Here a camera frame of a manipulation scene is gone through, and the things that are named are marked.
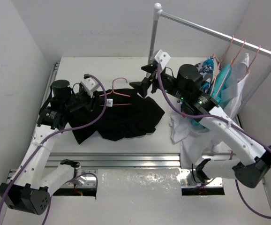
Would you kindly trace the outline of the black shirt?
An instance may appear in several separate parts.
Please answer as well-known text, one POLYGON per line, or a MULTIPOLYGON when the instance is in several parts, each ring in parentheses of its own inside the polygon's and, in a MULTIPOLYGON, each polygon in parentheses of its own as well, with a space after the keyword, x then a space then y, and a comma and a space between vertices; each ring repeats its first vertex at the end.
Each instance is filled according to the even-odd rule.
POLYGON ((107 106, 102 117, 93 125, 74 130, 78 144, 98 132, 102 138, 118 141, 123 138, 152 134, 161 121, 164 110, 151 98, 139 96, 134 89, 117 89, 124 96, 110 94, 113 106, 107 106))

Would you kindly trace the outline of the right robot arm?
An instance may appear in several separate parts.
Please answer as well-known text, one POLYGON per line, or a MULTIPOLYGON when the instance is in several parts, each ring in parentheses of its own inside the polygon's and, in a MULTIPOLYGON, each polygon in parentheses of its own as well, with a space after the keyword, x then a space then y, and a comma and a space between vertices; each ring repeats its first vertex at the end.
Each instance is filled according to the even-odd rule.
POLYGON ((157 62, 141 69, 150 76, 140 82, 130 82, 141 97, 147 96, 148 88, 152 87, 152 93, 161 90, 165 98, 171 95, 180 99, 181 108, 173 106, 172 109, 218 135, 238 157, 225 161, 204 159, 195 167, 192 177, 201 182, 216 177, 234 179, 248 188, 255 188, 271 168, 271 145, 265 146, 252 138, 227 116, 215 99, 201 91, 203 77, 194 65, 180 66, 177 77, 166 74, 157 62))

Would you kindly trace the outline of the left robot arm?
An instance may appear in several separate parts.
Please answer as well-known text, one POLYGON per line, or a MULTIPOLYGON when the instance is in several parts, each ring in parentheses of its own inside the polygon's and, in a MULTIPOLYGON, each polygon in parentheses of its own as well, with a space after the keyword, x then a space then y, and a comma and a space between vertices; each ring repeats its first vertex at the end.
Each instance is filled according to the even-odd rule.
POLYGON ((62 185, 79 183, 81 166, 69 159, 62 160, 55 170, 42 176, 53 146, 67 130, 68 116, 80 108, 92 111, 99 102, 98 81, 86 76, 78 85, 79 90, 74 93, 69 81, 52 82, 23 161, 10 181, 0 185, 0 196, 10 209, 41 215, 48 207, 51 196, 62 185))

